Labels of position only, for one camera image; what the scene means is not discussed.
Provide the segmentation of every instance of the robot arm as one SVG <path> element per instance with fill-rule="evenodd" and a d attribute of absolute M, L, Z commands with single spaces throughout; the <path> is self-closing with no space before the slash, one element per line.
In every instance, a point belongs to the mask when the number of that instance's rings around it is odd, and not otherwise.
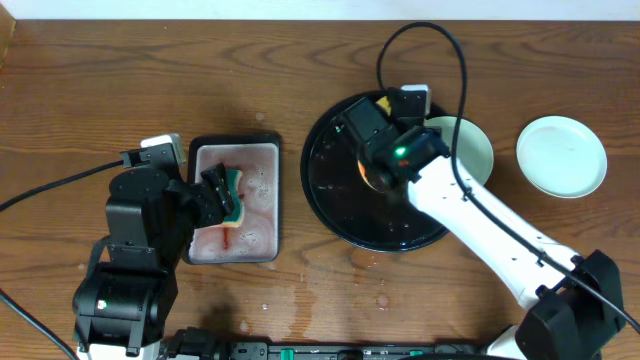
<path fill-rule="evenodd" d="M 109 236 L 92 251 L 87 277 L 73 299 L 74 340 L 80 358 L 155 359 L 164 324 L 178 295 L 175 268 L 195 228 L 233 212 L 223 165 L 185 183 L 177 135 L 144 140 L 122 153 L 128 171 L 109 186 Z M 108 262 L 99 262 L 104 248 Z"/>
<path fill-rule="evenodd" d="M 409 201 L 458 236 L 528 311 L 517 330 L 510 329 L 489 346 L 490 355 L 523 360 L 593 359 L 620 332 L 624 319 L 543 263 L 467 200 L 453 173 L 452 161 L 457 160 L 439 131 L 423 126 L 428 91 L 426 87 L 422 91 L 391 89 L 393 117 L 363 98 L 334 119 L 336 129 L 346 130 L 344 139 L 358 158 L 364 181 L 380 192 L 402 192 L 406 184 Z M 459 162 L 458 170 L 465 188 L 494 217 L 622 308 L 620 274 L 610 258 L 596 250 L 583 259 L 516 215 Z"/>
<path fill-rule="evenodd" d="M 421 179 L 408 185 L 409 201 L 464 242 L 500 277 L 518 304 L 529 310 L 538 302 L 536 290 L 540 285 L 553 288 L 564 275 L 541 263 L 464 199 L 451 170 L 451 161 L 451 157 L 440 156 L 420 170 Z M 460 162 L 458 169 L 475 197 L 493 214 L 567 269 L 575 267 L 571 260 L 578 255 L 575 251 L 548 238 L 516 215 L 475 181 Z"/>
<path fill-rule="evenodd" d="M 422 168 L 420 179 L 408 184 L 408 197 L 418 210 L 442 223 L 478 255 L 528 311 L 520 327 L 503 333 L 487 348 L 487 354 L 519 360 L 594 358 L 624 321 L 568 283 L 563 274 L 542 263 L 466 200 L 451 161 L 451 157 L 439 156 Z M 619 272 L 611 259 L 596 251 L 583 260 L 515 214 L 460 162 L 458 169 L 465 185 L 491 213 L 622 307 Z"/>

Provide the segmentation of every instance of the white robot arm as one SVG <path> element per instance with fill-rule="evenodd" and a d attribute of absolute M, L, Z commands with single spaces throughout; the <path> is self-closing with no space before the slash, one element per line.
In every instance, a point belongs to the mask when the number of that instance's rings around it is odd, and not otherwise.
<path fill-rule="evenodd" d="M 545 265 L 508 234 L 496 226 L 463 196 L 451 168 L 451 157 L 438 157 L 420 171 L 421 179 L 409 182 L 409 201 L 434 218 L 484 261 L 505 283 L 518 304 L 529 310 L 538 302 L 536 290 L 553 288 L 564 275 Z M 571 248 L 542 234 L 480 185 L 458 162 L 458 170 L 475 197 L 502 222 L 514 229 L 539 250 L 546 252 L 567 269 L 578 255 Z M 503 333 L 487 348 L 488 355 L 526 360 L 515 342 L 517 327 Z"/>

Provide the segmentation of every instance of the sponge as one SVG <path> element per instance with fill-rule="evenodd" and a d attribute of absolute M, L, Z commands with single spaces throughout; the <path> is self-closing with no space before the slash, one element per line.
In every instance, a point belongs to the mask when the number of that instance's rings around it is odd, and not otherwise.
<path fill-rule="evenodd" d="M 376 104 L 380 106 L 382 110 L 387 113 L 387 115 L 391 116 L 391 104 L 389 103 L 388 97 L 381 97 L 378 101 L 376 101 Z"/>
<path fill-rule="evenodd" d="M 240 177 L 242 177 L 242 171 L 240 170 L 227 170 L 227 186 L 229 187 L 229 193 L 231 194 L 231 200 L 233 200 L 233 212 L 224 217 L 222 224 L 218 226 L 236 228 L 242 224 L 244 220 L 244 204 L 238 195 L 238 184 L 240 184 Z"/>

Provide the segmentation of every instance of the pink water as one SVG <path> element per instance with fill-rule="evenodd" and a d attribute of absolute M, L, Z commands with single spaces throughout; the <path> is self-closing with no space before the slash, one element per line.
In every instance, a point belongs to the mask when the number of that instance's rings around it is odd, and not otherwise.
<path fill-rule="evenodd" d="M 200 171 L 223 163 L 242 171 L 238 195 L 244 204 L 239 227 L 223 225 L 196 230 L 189 249 L 194 263 L 262 262 L 278 253 L 278 148 L 274 144 L 207 145 L 198 149 Z"/>

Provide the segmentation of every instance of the white plate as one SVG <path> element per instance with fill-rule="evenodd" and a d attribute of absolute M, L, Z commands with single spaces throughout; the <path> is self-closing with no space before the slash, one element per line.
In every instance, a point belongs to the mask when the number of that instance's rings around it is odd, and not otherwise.
<path fill-rule="evenodd" d="M 557 197 L 590 194 L 607 173 L 607 154 L 596 134 L 563 116 L 529 124 L 518 138 L 516 154 L 527 179 Z"/>
<path fill-rule="evenodd" d="M 424 126 L 442 129 L 442 140 L 451 147 L 454 116 L 440 116 L 424 121 Z M 480 184 L 489 180 L 493 170 L 493 147 L 487 135 L 472 122 L 462 119 L 458 136 L 458 158 L 469 174 Z"/>

